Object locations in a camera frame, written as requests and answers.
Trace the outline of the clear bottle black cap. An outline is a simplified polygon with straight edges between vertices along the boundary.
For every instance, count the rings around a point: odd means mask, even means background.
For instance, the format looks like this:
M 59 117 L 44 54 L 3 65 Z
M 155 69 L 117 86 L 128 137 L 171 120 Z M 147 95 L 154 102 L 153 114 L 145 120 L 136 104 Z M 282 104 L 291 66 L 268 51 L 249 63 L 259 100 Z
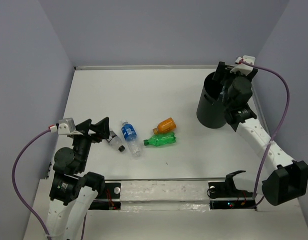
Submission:
M 121 153 L 125 151 L 121 138 L 114 131 L 109 132 L 109 138 L 106 141 L 113 149 Z

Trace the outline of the clear bottle green white label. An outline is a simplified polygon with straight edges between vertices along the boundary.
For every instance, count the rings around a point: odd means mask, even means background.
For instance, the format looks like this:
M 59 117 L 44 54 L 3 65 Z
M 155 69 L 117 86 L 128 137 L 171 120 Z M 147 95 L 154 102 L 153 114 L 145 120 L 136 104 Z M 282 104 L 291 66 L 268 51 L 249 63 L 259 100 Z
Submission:
M 227 101 L 227 98 L 228 98 L 228 87 L 223 86 L 221 92 L 219 93 L 218 101 L 225 103 Z

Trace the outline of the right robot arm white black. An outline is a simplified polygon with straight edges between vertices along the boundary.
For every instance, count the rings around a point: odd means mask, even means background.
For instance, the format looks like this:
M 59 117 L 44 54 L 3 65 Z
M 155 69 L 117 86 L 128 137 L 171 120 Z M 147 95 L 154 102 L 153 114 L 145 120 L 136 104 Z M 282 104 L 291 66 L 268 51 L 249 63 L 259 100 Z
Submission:
M 235 66 L 219 62 L 213 80 L 222 88 L 216 96 L 224 106 L 224 118 L 260 158 L 256 174 L 238 170 L 226 175 L 224 191 L 229 196 L 250 192 L 261 195 L 278 206 L 306 194 L 308 165 L 296 161 L 274 141 L 276 133 L 268 134 L 248 101 L 253 95 L 252 79 L 260 69 L 250 56 L 236 59 Z

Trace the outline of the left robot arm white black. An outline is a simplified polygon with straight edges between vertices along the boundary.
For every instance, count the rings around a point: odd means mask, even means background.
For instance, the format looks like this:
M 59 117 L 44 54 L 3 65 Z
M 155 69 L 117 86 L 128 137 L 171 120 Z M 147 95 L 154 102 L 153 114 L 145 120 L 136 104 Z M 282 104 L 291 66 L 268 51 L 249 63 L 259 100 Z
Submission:
M 77 125 L 73 118 L 64 118 L 51 131 L 72 138 L 73 142 L 54 155 L 47 236 L 53 240 L 73 240 L 91 203 L 104 193 L 105 177 L 84 171 L 91 145 L 109 138 L 109 118 L 96 124 L 87 119 Z

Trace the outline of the black plastic bin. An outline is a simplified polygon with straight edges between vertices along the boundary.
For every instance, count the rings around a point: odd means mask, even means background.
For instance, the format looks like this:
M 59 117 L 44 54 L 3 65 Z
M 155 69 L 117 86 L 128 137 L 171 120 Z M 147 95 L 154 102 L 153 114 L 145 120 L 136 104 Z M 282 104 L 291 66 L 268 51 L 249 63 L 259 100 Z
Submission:
M 222 85 L 213 80 L 214 73 L 208 74 L 204 80 L 196 116 L 203 126 L 219 129 L 227 122 L 224 116 L 225 107 L 222 101 L 218 100 Z

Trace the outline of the clear bottle blue label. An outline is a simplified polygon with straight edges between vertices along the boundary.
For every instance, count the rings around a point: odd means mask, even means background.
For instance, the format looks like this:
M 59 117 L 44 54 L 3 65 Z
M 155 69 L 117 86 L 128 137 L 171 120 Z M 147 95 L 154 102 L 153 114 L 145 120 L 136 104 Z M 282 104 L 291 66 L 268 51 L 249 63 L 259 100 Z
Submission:
M 124 140 L 127 142 L 131 154 L 136 158 L 140 157 L 142 155 L 142 146 L 133 125 L 128 121 L 122 121 L 121 132 Z

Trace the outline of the green plastic bottle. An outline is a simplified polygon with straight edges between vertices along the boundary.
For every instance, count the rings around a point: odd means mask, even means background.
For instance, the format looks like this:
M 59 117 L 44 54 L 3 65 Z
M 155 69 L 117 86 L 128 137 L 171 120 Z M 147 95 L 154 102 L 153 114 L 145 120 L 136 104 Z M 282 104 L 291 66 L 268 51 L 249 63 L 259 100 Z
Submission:
M 168 144 L 173 144 L 176 142 L 176 137 L 173 132 L 160 133 L 153 135 L 149 139 L 143 141 L 145 146 L 161 147 Z

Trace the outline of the orange plastic bottle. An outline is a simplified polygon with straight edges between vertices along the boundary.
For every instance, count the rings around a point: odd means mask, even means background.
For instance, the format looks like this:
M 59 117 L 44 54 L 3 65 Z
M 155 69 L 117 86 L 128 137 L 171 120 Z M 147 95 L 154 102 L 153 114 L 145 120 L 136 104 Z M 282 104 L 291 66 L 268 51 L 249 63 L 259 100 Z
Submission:
M 156 128 L 154 128 L 152 131 L 155 135 L 157 134 L 164 134 L 164 133 L 168 133 L 171 132 L 172 130 L 174 130 L 176 128 L 176 124 L 174 122 L 174 120 L 170 117 L 162 122 L 160 122 Z

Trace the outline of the white foam front board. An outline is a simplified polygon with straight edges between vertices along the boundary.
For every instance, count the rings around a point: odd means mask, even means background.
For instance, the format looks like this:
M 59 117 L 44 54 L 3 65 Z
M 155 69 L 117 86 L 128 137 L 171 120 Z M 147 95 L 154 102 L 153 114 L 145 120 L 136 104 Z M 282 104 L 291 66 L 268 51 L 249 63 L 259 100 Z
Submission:
M 196 211 L 209 210 L 205 180 L 134 180 L 121 183 L 121 210 Z

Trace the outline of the aluminium table edge rail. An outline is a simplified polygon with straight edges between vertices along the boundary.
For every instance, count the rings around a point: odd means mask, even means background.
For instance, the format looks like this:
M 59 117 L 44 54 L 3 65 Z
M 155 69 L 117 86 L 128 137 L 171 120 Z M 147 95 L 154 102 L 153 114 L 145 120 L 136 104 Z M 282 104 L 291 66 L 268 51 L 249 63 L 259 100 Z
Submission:
M 217 65 L 95 65 L 75 66 L 77 71 L 104 71 L 104 70 L 174 70 L 174 69 L 216 69 Z

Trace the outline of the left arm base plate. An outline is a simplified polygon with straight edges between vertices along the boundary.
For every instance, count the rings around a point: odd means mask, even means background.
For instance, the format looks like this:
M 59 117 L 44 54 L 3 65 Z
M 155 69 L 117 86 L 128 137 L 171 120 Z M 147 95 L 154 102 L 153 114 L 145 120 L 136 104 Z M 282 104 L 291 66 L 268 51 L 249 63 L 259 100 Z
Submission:
M 121 183 L 106 182 L 104 191 L 92 202 L 89 210 L 115 211 L 121 209 Z

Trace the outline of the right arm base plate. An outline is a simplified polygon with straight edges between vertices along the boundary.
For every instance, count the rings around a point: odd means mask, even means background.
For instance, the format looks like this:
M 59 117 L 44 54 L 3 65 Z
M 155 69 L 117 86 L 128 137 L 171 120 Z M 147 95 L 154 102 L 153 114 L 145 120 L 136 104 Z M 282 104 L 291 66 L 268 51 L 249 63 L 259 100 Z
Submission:
M 207 197 L 210 210 L 256 209 L 252 193 L 245 190 L 229 189 L 224 181 L 208 183 Z

